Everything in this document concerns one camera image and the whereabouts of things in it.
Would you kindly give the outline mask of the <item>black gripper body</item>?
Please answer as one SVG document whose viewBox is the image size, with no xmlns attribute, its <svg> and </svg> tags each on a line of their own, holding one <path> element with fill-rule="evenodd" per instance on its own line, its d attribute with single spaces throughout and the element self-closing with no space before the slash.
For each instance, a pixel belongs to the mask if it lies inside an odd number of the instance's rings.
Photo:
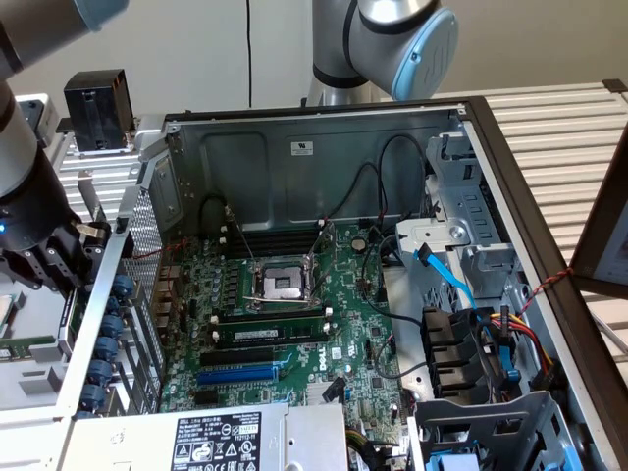
<svg viewBox="0 0 628 471">
<path fill-rule="evenodd" d="M 79 217 L 71 208 L 48 157 L 37 147 L 26 179 L 1 197 L 1 248 L 32 249 L 72 222 L 79 222 Z"/>
</svg>

